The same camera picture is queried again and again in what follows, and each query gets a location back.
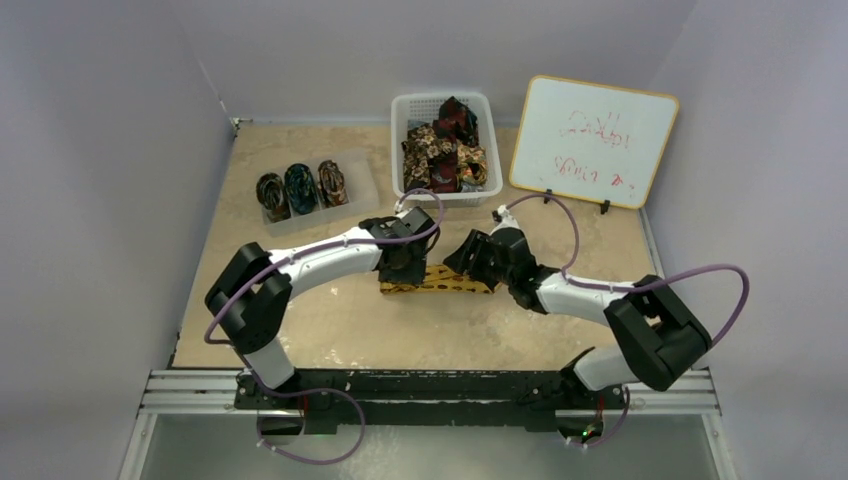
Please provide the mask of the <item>yellow insect-print tie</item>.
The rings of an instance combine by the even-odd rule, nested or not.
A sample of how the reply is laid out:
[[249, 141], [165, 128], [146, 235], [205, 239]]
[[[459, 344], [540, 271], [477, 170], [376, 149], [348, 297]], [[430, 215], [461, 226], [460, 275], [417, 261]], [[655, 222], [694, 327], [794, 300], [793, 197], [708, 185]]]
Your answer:
[[379, 291], [384, 295], [410, 292], [454, 292], [491, 295], [498, 289], [498, 285], [489, 287], [483, 282], [473, 280], [467, 274], [458, 274], [445, 265], [429, 265], [425, 270], [424, 280], [421, 284], [381, 282]]

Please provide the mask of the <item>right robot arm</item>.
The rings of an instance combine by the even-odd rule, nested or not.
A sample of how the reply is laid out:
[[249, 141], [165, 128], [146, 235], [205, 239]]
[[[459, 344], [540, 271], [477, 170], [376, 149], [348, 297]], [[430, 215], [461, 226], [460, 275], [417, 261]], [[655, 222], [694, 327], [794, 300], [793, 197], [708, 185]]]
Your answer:
[[444, 260], [458, 274], [488, 287], [503, 285], [524, 309], [580, 318], [607, 326], [615, 345], [592, 347], [564, 369], [561, 392], [576, 407], [615, 385], [641, 382], [665, 391], [712, 347], [706, 328], [657, 276], [635, 284], [606, 283], [598, 289], [537, 262], [519, 228], [491, 234], [473, 230]]

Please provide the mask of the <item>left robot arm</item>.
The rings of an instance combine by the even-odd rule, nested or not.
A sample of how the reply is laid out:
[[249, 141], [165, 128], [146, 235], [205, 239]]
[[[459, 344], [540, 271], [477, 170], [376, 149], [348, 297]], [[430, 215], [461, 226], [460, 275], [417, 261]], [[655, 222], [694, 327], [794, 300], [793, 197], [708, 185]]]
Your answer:
[[278, 339], [289, 302], [328, 282], [372, 271], [420, 283], [437, 230], [427, 212], [413, 207], [301, 247], [265, 250], [251, 242], [237, 250], [204, 303], [228, 345], [260, 381], [260, 397], [284, 409], [298, 395], [296, 369]]

